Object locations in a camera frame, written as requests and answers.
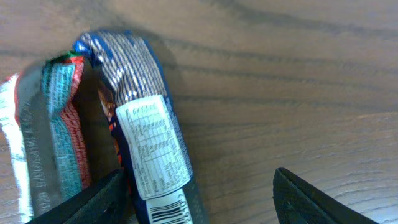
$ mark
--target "white label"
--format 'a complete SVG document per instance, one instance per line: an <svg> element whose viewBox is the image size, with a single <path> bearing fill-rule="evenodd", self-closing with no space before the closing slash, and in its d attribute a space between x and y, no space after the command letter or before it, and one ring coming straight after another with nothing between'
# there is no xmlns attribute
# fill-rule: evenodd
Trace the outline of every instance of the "white label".
<svg viewBox="0 0 398 224"><path fill-rule="evenodd" d="M187 200L182 189L161 198L147 201L150 224L193 224Z"/></svg>
<svg viewBox="0 0 398 224"><path fill-rule="evenodd" d="M130 101L118 107L116 114L143 200L167 195L190 180L162 95Z"/></svg>

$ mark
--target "barcode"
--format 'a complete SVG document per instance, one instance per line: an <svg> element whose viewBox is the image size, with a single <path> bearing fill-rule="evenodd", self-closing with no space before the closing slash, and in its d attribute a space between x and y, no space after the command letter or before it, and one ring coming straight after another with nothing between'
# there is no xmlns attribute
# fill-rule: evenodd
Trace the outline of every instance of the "barcode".
<svg viewBox="0 0 398 224"><path fill-rule="evenodd" d="M187 203L179 200L168 206L151 208L150 214L154 223L179 224L185 223L186 218L190 217L187 208Z"/></svg>
<svg viewBox="0 0 398 224"><path fill-rule="evenodd" d="M182 190L178 190L177 194L172 193L162 198L147 201L147 208L150 223L192 224L191 213Z"/></svg>

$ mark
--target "red and teal wrapper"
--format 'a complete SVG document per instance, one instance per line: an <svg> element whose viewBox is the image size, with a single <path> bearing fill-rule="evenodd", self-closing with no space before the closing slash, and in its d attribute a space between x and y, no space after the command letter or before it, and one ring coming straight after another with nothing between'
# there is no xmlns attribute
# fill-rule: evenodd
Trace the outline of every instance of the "red and teal wrapper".
<svg viewBox="0 0 398 224"><path fill-rule="evenodd" d="M0 89L0 123L28 222L91 184L86 147L72 98L83 75L75 52L35 63Z"/></svg>
<svg viewBox="0 0 398 224"><path fill-rule="evenodd" d="M148 41L87 32L73 46L99 69L99 96L140 223L209 223L164 73Z"/></svg>

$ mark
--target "wood grain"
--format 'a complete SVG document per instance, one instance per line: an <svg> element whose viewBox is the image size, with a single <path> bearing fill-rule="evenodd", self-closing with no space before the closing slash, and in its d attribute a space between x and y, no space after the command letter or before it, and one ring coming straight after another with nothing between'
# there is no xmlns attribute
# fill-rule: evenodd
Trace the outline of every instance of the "wood grain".
<svg viewBox="0 0 398 224"><path fill-rule="evenodd" d="M398 223L395 1L0 0L0 71L133 29L164 67L212 223L277 223L286 167L380 223ZM0 222L17 190L0 139Z"/></svg>

